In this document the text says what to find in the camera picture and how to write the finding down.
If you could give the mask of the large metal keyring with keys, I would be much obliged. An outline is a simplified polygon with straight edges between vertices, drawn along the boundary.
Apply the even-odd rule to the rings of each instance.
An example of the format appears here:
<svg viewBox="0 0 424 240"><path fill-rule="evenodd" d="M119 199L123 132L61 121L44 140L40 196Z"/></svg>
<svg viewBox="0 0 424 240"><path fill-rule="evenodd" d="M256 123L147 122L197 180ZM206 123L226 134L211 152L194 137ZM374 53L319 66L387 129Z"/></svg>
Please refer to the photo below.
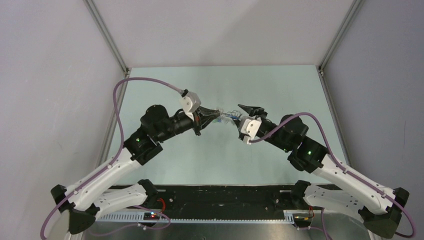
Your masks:
<svg viewBox="0 0 424 240"><path fill-rule="evenodd" d="M218 109L220 115L214 119L213 123L222 123L222 124L231 124L236 126L240 123L240 119L243 114L239 110L224 111L223 109Z"/></svg>

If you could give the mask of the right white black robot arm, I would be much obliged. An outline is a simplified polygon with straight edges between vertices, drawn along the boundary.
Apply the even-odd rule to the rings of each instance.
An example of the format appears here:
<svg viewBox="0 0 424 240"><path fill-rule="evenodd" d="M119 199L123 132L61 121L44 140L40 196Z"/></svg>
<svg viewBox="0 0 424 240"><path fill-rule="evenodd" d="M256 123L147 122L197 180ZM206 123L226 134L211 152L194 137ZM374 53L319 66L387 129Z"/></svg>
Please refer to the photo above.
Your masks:
<svg viewBox="0 0 424 240"><path fill-rule="evenodd" d="M267 118L258 106L242 105L245 115L234 120L239 138L246 144L267 142L288 154L289 163L300 172L323 178L336 186L326 190L299 180L290 194L297 209L317 207L349 216L385 239L398 235L402 217L413 223L405 206L409 192L379 184L338 159L327 140L319 143L307 136L303 113L285 115L279 124Z"/></svg>

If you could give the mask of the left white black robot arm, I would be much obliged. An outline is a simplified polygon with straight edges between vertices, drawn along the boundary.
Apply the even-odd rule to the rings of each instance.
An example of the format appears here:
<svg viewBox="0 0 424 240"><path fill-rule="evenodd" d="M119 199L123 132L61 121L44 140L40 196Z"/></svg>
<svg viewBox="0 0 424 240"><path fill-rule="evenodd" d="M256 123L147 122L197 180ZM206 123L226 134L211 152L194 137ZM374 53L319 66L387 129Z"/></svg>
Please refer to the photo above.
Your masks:
<svg viewBox="0 0 424 240"><path fill-rule="evenodd" d="M199 136L202 129L220 116L219 110L202 106L195 110L182 108L172 116L162 105L150 106L140 119L140 127L121 143L112 158L76 183L69 186L58 184L51 189L67 227L59 230L56 223L48 239L54 239L54 233L64 236L82 233L99 218L117 210L140 205L145 208L156 206L157 189L148 179L122 190L109 193L106 190L158 155L163 150L161 143L188 130L194 130Z"/></svg>

